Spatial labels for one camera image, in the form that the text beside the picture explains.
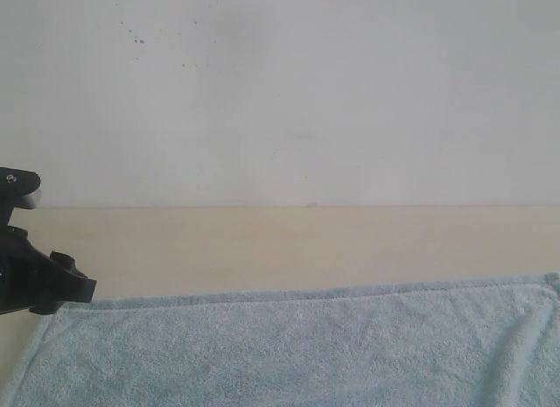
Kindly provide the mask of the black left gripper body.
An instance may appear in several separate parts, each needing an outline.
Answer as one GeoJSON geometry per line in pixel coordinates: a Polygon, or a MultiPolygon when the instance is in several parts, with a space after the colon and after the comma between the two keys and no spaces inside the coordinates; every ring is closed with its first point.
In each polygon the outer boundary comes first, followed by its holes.
{"type": "Polygon", "coordinates": [[[28,233],[1,228],[1,313],[30,310],[47,315],[64,302],[77,300],[76,266],[72,257],[35,249],[28,233]]]}

